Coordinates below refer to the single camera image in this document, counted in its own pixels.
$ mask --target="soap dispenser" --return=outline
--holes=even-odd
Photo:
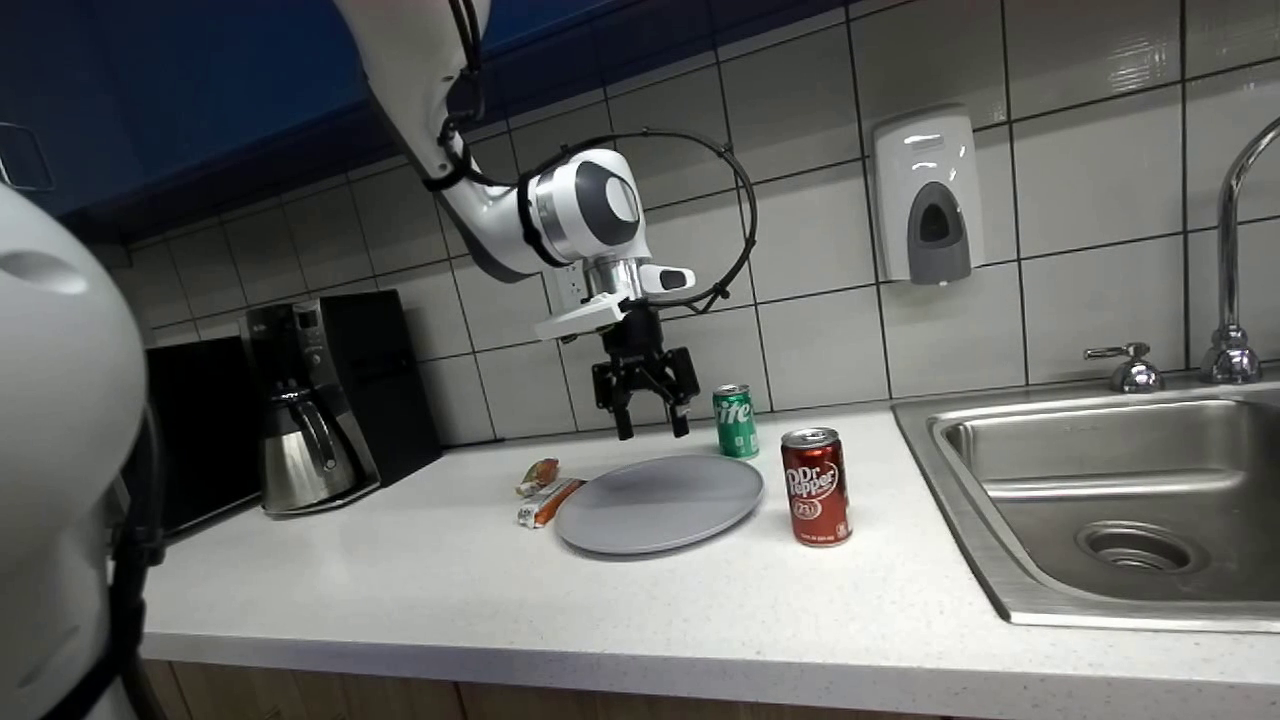
[[[876,127],[876,219],[893,284],[954,284],[984,262],[977,145],[961,106]]]

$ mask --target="green can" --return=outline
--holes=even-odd
[[[747,382],[719,382],[716,396],[716,426],[719,426],[719,453],[725,454],[755,454],[755,409]]]

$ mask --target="black appliance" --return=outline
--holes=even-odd
[[[444,453],[397,290],[260,307],[247,332],[265,386],[311,386],[376,483]]]
[[[260,499],[265,399],[243,339],[148,348],[148,405],[167,540]]]

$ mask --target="coffee maker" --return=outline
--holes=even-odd
[[[444,453],[397,290],[255,307],[247,335],[274,409],[274,515],[347,504]]]

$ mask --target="drain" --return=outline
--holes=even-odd
[[[1091,525],[1083,547],[1124,573],[1190,573],[1200,553],[1159,525],[1105,520]]]

